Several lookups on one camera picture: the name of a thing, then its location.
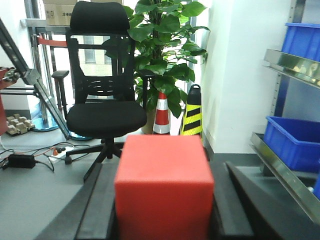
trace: blue storage box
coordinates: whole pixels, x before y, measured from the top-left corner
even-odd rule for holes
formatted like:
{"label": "blue storage box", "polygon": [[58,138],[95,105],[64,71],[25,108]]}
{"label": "blue storage box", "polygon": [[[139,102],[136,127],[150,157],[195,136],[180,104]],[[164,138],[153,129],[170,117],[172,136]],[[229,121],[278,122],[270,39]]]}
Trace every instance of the blue storage box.
{"label": "blue storage box", "polygon": [[320,170],[320,122],[267,116],[263,141],[291,169]]}
{"label": "blue storage box", "polygon": [[282,52],[320,62],[320,24],[286,23]]}
{"label": "blue storage box", "polygon": [[314,185],[313,194],[320,200],[320,174]]}

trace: orange and white cone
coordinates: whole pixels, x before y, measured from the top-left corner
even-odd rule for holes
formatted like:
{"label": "orange and white cone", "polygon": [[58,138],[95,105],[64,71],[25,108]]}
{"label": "orange and white cone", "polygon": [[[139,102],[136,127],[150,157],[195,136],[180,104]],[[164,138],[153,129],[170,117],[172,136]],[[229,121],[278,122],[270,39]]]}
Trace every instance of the orange and white cone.
{"label": "orange and white cone", "polygon": [[168,100],[162,92],[159,92],[156,105],[153,134],[170,134]]}

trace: gray floor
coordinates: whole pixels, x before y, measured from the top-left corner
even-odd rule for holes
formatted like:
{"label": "gray floor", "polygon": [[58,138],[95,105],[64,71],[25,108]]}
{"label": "gray floor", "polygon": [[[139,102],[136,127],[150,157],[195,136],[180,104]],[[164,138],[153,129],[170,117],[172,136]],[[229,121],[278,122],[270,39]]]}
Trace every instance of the gray floor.
{"label": "gray floor", "polygon": [[[116,142],[124,141],[125,138],[117,138]],[[17,136],[5,133],[1,140],[5,148],[14,149],[15,152],[50,147],[66,141],[59,129],[49,132],[30,131]],[[68,142],[74,145],[100,143],[98,139]],[[38,163],[32,169],[0,169],[0,239],[33,240],[83,186],[83,177],[96,156],[97,153],[90,153],[70,165],[65,165],[62,160],[57,161],[53,164],[54,172]],[[35,159],[49,164],[48,158],[43,155]],[[118,160],[114,156],[104,163]]]}

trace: chair wheel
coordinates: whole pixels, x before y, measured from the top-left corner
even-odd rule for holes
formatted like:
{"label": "chair wheel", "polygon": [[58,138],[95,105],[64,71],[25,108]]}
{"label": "chair wheel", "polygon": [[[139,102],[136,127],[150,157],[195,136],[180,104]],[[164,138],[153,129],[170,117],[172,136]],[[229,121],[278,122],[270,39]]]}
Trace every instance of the chair wheel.
{"label": "chair wheel", "polygon": [[66,165],[69,165],[72,163],[72,158],[70,156],[66,156],[65,159],[64,159],[64,163]]}

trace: red cube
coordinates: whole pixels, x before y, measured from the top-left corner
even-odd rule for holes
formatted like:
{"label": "red cube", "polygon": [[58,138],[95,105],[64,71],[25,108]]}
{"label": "red cube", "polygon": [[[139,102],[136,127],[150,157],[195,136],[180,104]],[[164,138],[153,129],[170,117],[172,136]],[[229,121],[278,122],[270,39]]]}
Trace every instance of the red cube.
{"label": "red cube", "polygon": [[214,179],[198,135],[130,135],[115,177],[121,240],[205,240]]}

